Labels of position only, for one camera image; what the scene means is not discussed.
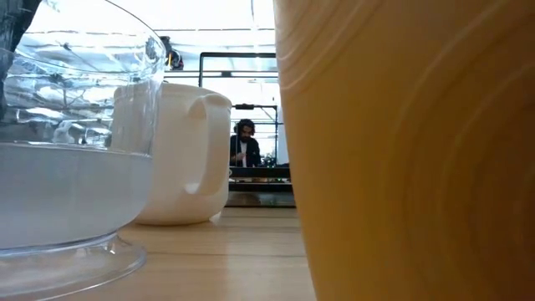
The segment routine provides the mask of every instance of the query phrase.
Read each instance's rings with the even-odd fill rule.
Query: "white ceramic pitcher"
[[[163,84],[152,190],[137,223],[204,222],[221,211],[228,198],[231,107],[208,89]]]

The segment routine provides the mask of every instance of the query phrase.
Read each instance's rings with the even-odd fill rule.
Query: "wooden surface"
[[[128,226],[147,264],[64,300],[315,300],[294,209],[226,208],[210,223]]]

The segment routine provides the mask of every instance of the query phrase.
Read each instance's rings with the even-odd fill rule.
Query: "water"
[[[149,156],[0,143],[0,249],[116,231],[143,209],[151,173]]]

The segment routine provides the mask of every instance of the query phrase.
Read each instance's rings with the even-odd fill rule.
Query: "white shirt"
[[[242,153],[247,154],[247,143],[240,141],[240,144],[242,146]],[[243,157],[242,164],[243,164],[243,167],[247,167],[247,156]]]

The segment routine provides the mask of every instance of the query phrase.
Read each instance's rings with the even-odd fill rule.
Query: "clear glass bowl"
[[[147,201],[166,52],[150,28],[105,0],[9,1],[0,5],[0,281],[10,289],[0,285],[0,298],[53,297],[80,288],[63,280],[94,286],[143,262],[138,247],[110,256],[96,237],[115,237]],[[65,255],[53,290],[22,277],[58,263],[71,253],[65,245],[85,255]],[[82,263],[103,254],[117,265]]]

